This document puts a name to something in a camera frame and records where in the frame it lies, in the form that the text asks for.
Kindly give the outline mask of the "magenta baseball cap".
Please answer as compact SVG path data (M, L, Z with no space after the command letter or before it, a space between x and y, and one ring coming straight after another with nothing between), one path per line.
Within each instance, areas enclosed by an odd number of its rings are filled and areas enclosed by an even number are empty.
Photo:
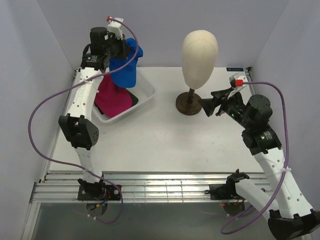
M111 76L106 75L98 87L94 103L104 115L113 118L131 108L133 100L126 88L118 87Z

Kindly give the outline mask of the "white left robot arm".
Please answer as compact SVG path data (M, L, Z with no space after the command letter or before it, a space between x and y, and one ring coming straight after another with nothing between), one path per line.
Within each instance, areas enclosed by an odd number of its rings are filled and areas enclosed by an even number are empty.
M77 75L79 86L66 115L61 115L58 124L68 142L74 148L84 168L79 180L82 186L90 186L88 193L100 200L106 195L101 184L103 173L94 160L94 146L99 139L98 127L92 123L92 109L103 73L109 72L111 58L124 59L130 53L121 27L94 27L90 30L90 43L82 52Z

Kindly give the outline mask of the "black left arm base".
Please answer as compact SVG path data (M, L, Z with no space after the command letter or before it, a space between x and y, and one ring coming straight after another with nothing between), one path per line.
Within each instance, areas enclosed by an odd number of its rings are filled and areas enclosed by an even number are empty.
M106 184L102 180L90 183L79 178L77 181L79 183L77 200L79 201L118 201L121 199L121 185L117 185L116 188L114 185Z

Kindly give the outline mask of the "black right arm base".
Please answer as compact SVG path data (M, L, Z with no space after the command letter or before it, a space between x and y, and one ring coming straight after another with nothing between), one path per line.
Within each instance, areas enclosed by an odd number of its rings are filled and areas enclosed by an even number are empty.
M228 189L226 184L210 184L208 189L204 191L206 195L210 195L211 200L236 200L240 201L244 198L237 193Z

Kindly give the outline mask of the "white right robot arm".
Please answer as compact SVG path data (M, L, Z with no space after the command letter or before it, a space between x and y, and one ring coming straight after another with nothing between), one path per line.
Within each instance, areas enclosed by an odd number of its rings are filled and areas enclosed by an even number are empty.
M273 111L270 100L260 94L243 102L239 89L229 88L211 92L212 98L200 99L207 116L223 113L230 116L244 130L245 146L262 168L273 192L268 195L250 177L237 170L215 193L222 199L247 200L264 217L277 240L291 240L308 235L320 226L320 212L306 200L288 167L282 144L268 124Z

